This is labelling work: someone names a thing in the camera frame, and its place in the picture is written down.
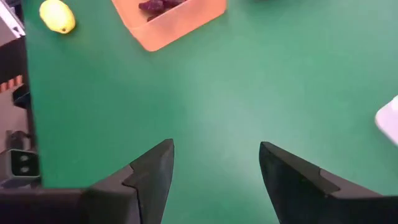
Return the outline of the dark purple eggplant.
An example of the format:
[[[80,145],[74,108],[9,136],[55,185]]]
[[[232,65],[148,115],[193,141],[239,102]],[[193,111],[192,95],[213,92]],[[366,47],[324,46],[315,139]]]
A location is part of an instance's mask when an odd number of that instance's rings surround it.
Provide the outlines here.
[[[173,7],[176,7],[184,3],[186,0],[162,0],[162,1],[166,9],[171,9]]]

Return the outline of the orange plastic bin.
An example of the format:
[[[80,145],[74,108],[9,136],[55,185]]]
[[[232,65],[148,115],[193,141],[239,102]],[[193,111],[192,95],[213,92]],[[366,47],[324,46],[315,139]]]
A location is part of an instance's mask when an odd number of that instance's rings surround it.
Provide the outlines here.
[[[186,0],[151,21],[139,9],[147,0],[111,0],[131,35],[149,52],[155,52],[222,15],[228,0]]]

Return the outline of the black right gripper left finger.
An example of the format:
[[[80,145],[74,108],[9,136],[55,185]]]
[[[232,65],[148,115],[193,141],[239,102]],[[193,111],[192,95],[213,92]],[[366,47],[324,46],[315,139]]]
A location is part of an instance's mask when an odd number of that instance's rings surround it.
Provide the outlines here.
[[[161,224],[173,171],[165,139],[84,189],[0,190],[0,224]]]

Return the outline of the clear plastic bin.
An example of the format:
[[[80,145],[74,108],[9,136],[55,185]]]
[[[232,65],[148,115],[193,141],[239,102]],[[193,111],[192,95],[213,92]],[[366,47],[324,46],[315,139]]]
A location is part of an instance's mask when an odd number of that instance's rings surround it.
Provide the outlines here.
[[[398,147],[398,95],[377,111],[375,124]]]

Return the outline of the aluminium extrusion rail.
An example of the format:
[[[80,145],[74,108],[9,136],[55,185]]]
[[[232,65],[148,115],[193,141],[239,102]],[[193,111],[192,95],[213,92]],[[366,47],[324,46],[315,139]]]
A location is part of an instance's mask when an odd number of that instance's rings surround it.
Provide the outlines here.
[[[15,38],[25,36],[24,25],[5,0],[0,0],[0,18]]]

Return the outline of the yellow lemon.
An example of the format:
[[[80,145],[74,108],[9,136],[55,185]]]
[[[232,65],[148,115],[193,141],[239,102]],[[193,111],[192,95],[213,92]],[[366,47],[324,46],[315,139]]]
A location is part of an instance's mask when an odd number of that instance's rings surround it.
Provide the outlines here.
[[[54,32],[71,32],[76,21],[72,10],[61,0],[45,0],[39,7],[39,16],[44,24]]]

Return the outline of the black mat with orange stripes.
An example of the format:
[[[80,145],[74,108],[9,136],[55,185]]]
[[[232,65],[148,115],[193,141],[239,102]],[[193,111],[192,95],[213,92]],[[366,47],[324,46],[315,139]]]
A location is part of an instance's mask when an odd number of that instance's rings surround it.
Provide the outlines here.
[[[15,89],[23,84],[23,76],[18,75],[6,82],[0,83],[0,93],[10,89]]]

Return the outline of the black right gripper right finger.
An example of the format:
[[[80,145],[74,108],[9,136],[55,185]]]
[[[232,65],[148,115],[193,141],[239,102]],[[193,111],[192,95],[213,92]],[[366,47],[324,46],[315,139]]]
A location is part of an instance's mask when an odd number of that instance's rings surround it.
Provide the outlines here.
[[[270,142],[259,148],[280,224],[398,224],[398,195],[383,196]]]

